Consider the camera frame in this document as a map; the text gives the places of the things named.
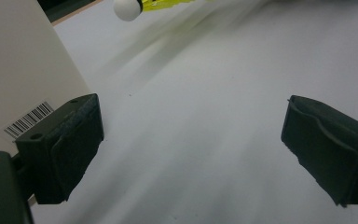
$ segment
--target white table surface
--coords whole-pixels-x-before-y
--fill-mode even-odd
[[[35,223],[358,224],[280,139],[293,94],[358,119],[358,1],[198,0],[124,22],[104,0],[55,30],[105,140]]]

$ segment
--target barcode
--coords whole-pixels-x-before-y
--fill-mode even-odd
[[[22,118],[7,126],[4,129],[4,133],[8,134],[13,140],[16,140],[53,111],[54,109],[51,105],[45,101]]]

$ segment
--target white ball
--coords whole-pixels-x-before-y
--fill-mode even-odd
[[[115,0],[113,9],[123,21],[133,21],[141,14],[141,6],[137,0]]]

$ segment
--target yellow toy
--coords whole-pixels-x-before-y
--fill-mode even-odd
[[[133,21],[143,11],[158,10],[193,1],[194,0],[115,0],[114,11],[123,21]]]

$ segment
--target screw hole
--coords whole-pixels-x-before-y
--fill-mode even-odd
[[[31,138],[32,140],[36,140],[36,139],[38,139],[38,138],[41,138],[42,136],[43,136],[43,134],[41,134],[41,133],[36,133],[36,134],[32,135],[30,138]]]

